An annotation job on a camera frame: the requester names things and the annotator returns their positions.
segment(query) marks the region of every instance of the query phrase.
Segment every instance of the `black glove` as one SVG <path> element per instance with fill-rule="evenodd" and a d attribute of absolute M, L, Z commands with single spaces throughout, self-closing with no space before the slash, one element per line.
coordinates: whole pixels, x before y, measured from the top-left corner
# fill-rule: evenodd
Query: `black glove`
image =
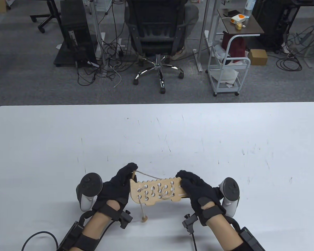
<path fill-rule="evenodd" d="M 101 192 L 98 194 L 95 204 L 92 209 L 97 211 L 102 208 L 108 200 L 115 200 L 120 204 L 122 211 L 128 203 L 130 184 L 129 180 L 133 175 L 133 171 L 137 170 L 135 163 L 129 163 L 121 168 L 117 174 L 110 180 L 103 183 Z"/>
<path fill-rule="evenodd" d="M 218 205 L 223 212 L 225 212 L 225 209 L 221 206 L 220 203 L 220 200 L 223 198 L 220 188 L 211 187 L 206 182 L 204 182 L 203 179 L 192 172 L 181 170 L 176 174 L 176 177 L 181 178 L 181 187 L 190 198 L 191 206 L 195 214 L 199 217 L 199 220 L 203 226 L 206 225 L 206 221 L 202 216 L 203 210 L 201 209 L 198 199 L 207 197 L 211 199 L 216 205 Z"/>

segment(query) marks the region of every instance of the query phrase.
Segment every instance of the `office chair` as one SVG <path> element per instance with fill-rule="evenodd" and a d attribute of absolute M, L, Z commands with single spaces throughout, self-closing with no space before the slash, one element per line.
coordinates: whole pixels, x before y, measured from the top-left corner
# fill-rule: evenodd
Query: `office chair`
<path fill-rule="evenodd" d="M 152 64 L 141 70 L 133 80 L 138 85 L 141 75 L 153 69 L 157 70 L 160 81 L 160 93 L 165 93 L 162 67 L 178 70 L 178 78 L 184 78 L 184 71 L 162 60 L 173 56 L 185 43 L 184 6 L 187 0 L 127 0 L 125 23 L 129 28 L 133 49 L 141 56 L 139 62 Z M 148 56 L 156 56 L 152 61 Z"/>
<path fill-rule="evenodd" d="M 37 21 L 37 18 L 46 18 L 37 28 L 40 32 L 45 33 L 45 29 L 43 28 L 49 21 L 53 18 L 56 18 L 58 21 L 59 26 L 61 26 L 60 21 L 60 12 L 58 12 L 56 3 L 54 0 L 46 0 L 47 5 L 50 11 L 50 14 L 42 14 L 42 15 L 30 15 L 31 21 L 35 23 Z"/>

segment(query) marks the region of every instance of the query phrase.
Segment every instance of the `cardboard box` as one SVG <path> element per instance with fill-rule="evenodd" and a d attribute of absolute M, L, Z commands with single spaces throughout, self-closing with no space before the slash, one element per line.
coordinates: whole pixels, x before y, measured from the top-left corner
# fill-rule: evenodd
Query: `cardboard box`
<path fill-rule="evenodd" d="M 266 65 L 267 63 L 267 54 L 264 49 L 251 49 L 248 58 L 251 65 Z"/>
<path fill-rule="evenodd" d="M 6 13 L 6 1 L 5 0 L 0 0 L 0 13 Z"/>

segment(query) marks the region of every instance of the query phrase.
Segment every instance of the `gray carpet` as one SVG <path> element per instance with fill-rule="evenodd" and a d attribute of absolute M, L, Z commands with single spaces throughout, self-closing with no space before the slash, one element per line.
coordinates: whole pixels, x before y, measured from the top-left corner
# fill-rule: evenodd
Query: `gray carpet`
<path fill-rule="evenodd" d="M 197 6 L 200 8 L 200 19 L 191 38 L 200 36 L 203 21 L 205 5 Z M 123 8 L 123 5 L 114 7 L 118 30 L 123 24 Z M 116 88 L 113 86 L 119 81 L 118 76 L 113 81 L 97 78 L 93 85 L 82 87 L 77 84 L 75 68 L 56 68 L 53 65 L 58 53 L 56 46 L 63 41 L 56 21 L 45 26 L 46 33 L 42 34 L 37 24 L 29 18 L 30 14 L 47 12 L 44 1 L 16 0 L 11 10 L 0 14 L 0 106 L 314 101 L 314 67 L 309 69 L 302 62 L 302 71 L 285 72 L 275 66 L 274 58 L 269 58 L 267 66 L 250 68 L 238 97 L 233 94 L 213 97 L 208 76 L 205 72 L 198 73 L 194 57 L 175 63 L 185 71 L 182 80 L 177 78 L 175 72 L 164 71 L 165 95 L 159 94 L 156 72 L 140 79 L 138 86 L 132 84 L 135 74 L 140 70 L 138 66 L 122 72 L 122 81 Z M 102 23 L 106 40 L 112 40 L 115 32 L 111 12 Z M 291 31 L 301 32 L 313 23 L 314 8 L 302 9 Z M 128 38 L 127 27 L 121 37 Z M 198 44 L 198 40 L 188 39 L 187 53 L 190 55 L 192 48 L 198 48 Z M 207 61 L 208 54 L 205 51 L 201 61 L 204 68 Z M 311 62 L 314 65 L 314 58 L 311 58 Z"/>

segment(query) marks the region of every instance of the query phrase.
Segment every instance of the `water bottle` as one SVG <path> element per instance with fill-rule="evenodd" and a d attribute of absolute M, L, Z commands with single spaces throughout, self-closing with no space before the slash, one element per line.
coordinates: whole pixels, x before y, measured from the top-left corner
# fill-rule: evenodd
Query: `water bottle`
<path fill-rule="evenodd" d="M 243 15 L 246 16 L 246 18 L 249 18 L 251 16 L 251 12 L 253 11 L 255 2 L 256 0 L 247 0 L 243 11 Z"/>

